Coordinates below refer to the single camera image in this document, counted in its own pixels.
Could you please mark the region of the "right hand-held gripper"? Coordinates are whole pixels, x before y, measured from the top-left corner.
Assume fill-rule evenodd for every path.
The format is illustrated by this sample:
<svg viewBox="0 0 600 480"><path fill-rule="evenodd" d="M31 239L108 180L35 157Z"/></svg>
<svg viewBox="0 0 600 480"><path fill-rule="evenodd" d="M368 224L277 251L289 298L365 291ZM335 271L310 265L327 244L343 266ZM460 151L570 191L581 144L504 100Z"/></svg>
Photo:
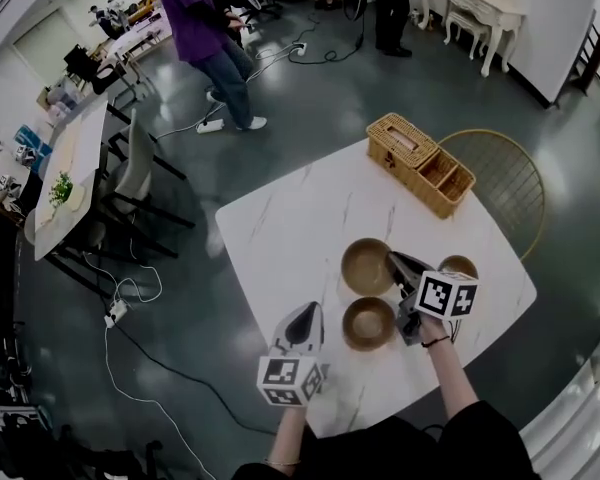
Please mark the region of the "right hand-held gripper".
<svg viewBox="0 0 600 480"><path fill-rule="evenodd" d="M475 304L478 280L457 280L432 270L430 265L412 256L388 253L388 272L402 297L396 327L407 346L422 342L420 314L447 324L451 340L455 341L460 322L471 313Z"/></svg>

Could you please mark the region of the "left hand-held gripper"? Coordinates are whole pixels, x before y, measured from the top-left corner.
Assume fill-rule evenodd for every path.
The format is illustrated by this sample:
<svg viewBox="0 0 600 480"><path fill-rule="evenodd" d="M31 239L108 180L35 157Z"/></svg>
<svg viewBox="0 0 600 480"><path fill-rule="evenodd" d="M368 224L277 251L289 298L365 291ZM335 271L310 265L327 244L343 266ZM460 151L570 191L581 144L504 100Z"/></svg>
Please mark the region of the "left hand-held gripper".
<svg viewBox="0 0 600 480"><path fill-rule="evenodd" d="M269 405L307 407L321 392L329 364L318 357L288 352L318 352L323 334L318 302L303 304L277 325L273 347L260 358L257 375L257 388Z"/></svg>

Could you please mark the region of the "beige ceramic bowl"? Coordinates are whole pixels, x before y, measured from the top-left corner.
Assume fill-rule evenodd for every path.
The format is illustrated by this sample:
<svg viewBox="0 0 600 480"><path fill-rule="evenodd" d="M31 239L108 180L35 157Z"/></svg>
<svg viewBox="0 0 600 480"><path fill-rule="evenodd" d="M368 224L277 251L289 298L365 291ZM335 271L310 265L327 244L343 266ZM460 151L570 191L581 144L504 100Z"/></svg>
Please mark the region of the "beige ceramic bowl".
<svg viewBox="0 0 600 480"><path fill-rule="evenodd" d="M457 280L478 280L478 270L473 262L461 255L452 255L445 258L439 265L438 271L447 277Z"/></svg>
<svg viewBox="0 0 600 480"><path fill-rule="evenodd" d="M356 351L379 349L394 339L393 308L377 297L359 298L343 315L342 333L346 344Z"/></svg>
<svg viewBox="0 0 600 480"><path fill-rule="evenodd" d="M361 296L380 296L393 286L386 267L390 248L381 240L361 238L352 242L341 259L341 274L346 285Z"/></svg>

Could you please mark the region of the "person's right forearm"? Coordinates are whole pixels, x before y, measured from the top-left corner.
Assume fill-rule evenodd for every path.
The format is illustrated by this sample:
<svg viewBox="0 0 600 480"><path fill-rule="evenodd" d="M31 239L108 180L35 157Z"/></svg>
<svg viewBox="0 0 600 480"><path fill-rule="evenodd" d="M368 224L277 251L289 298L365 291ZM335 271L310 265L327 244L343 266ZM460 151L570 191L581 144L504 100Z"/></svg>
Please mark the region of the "person's right forearm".
<svg viewBox="0 0 600 480"><path fill-rule="evenodd" d="M441 320L420 314L420 337L423 342L448 335ZM427 349L436 372L443 403L449 419L478 402L451 339Z"/></svg>

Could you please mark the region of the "person's left forearm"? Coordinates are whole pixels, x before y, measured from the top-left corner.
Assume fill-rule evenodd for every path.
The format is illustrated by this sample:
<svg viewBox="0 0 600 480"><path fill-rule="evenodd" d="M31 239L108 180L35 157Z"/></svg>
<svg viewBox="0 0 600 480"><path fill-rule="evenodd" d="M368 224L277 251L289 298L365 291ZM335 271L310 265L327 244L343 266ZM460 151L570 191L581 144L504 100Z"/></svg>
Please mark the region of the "person's left forearm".
<svg viewBox="0 0 600 480"><path fill-rule="evenodd" d="M299 464L306 422L306 407L285 409L266 463L273 469L291 476Z"/></svg>

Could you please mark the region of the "woven wicker basket box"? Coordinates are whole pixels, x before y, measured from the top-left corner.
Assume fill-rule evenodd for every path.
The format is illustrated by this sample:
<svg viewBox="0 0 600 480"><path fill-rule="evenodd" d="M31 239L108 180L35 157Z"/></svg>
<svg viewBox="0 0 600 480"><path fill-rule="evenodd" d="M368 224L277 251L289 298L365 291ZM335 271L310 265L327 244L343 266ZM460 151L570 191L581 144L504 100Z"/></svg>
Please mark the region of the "woven wicker basket box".
<svg viewBox="0 0 600 480"><path fill-rule="evenodd" d="M475 175L404 117L388 113L366 133L367 155L437 217L454 214L473 189Z"/></svg>

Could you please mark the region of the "person's black clothing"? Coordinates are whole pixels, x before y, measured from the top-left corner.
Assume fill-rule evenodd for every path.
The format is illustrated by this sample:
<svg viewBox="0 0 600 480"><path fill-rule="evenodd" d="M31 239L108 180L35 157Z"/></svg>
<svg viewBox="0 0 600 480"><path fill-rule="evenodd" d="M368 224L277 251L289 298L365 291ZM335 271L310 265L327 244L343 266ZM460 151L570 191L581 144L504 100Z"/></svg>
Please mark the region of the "person's black clothing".
<svg viewBox="0 0 600 480"><path fill-rule="evenodd" d="M264 463L231 480L541 480L515 426L485 401L456 414L438 438L398 418L329 438L304 429L287 476Z"/></svg>

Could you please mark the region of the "grey dining chair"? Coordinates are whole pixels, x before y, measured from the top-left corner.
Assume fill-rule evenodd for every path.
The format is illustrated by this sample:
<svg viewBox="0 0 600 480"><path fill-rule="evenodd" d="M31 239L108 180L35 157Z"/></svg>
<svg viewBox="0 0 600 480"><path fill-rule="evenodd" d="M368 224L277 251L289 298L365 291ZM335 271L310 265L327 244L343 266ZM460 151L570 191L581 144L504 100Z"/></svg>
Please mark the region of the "grey dining chair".
<svg viewBox="0 0 600 480"><path fill-rule="evenodd" d="M153 165L163 168L181 181L187 176L156 154L157 140L142 125L136 108L131 110L129 124L110 138L109 151L120 160L106 177L98 203L103 215L124 230L132 239L166 257L178 258L177 252L163 246L138 228L131 218L139 211L193 229L192 221L181 218L150 202Z"/></svg>

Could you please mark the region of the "white ornate stool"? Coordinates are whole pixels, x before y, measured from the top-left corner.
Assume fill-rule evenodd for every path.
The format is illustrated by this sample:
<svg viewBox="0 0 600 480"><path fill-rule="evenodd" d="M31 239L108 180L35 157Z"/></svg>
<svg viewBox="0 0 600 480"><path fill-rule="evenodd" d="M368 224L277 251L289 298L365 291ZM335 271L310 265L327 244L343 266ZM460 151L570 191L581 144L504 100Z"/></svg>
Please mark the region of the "white ornate stool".
<svg viewBox="0 0 600 480"><path fill-rule="evenodd" d="M475 17L468 12L451 10L448 12L445 21L445 45L448 45L451 42L451 29L453 25L457 27L456 40L459 40L462 31L468 32L473 37L469 59L471 61L474 60L475 52L478 52L479 57L483 57L485 55L485 48L489 45L491 38L490 27L477 21Z"/></svg>

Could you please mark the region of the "white ornate vanity desk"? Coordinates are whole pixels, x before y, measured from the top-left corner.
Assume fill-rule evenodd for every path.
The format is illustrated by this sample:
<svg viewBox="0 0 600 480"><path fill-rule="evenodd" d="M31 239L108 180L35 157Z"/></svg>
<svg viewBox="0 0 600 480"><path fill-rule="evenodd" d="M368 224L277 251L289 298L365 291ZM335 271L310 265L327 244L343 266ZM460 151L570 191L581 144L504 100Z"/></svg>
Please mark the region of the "white ornate vanity desk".
<svg viewBox="0 0 600 480"><path fill-rule="evenodd" d="M490 74L490 67L500 41L503 37L508 38L506 48L501 56L501 69L509 71L509 60L515 49L518 34L521 29L526 11L519 0L445 0L446 9L443 13L445 23L448 12L451 10L465 11L472 14L477 21L489 26L491 38L483 60L481 76L486 78ZM422 0L422 19L419 23L420 29L425 29L430 22L430 0Z"/></svg>

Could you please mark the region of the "green potted plant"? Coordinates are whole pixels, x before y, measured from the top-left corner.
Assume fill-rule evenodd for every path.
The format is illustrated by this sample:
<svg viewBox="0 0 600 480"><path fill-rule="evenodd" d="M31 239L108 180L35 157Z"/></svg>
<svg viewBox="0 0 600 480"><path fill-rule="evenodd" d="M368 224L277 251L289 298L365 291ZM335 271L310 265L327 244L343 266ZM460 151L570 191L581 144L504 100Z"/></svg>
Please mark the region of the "green potted plant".
<svg viewBox="0 0 600 480"><path fill-rule="evenodd" d="M66 207L70 211L77 211L86 194L86 189L74 183L66 172L60 172L49 192L49 203L53 210Z"/></svg>

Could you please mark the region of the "white side table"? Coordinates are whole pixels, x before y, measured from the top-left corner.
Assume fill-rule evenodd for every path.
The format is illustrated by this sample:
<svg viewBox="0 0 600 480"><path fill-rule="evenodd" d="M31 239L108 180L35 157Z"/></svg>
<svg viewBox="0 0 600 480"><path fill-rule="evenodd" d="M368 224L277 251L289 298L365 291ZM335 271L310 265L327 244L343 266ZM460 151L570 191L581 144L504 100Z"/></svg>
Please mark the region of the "white side table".
<svg viewBox="0 0 600 480"><path fill-rule="evenodd" d="M66 125L53 145L34 215L37 261L60 245L91 208L106 107L106 98L94 100ZM72 183L72 190L67 201L53 205L52 188L63 176Z"/></svg>

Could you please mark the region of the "wooden staircase with black rail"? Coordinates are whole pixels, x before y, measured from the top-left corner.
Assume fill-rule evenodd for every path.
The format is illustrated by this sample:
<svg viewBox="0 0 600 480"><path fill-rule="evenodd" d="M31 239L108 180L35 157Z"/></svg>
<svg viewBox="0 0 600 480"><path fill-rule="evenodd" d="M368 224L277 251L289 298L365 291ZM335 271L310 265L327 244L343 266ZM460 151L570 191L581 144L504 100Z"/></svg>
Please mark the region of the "wooden staircase with black rail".
<svg viewBox="0 0 600 480"><path fill-rule="evenodd" d="M600 23L596 24L596 16L597 13L593 12L571 71L571 84L584 94L588 93L600 69Z"/></svg>

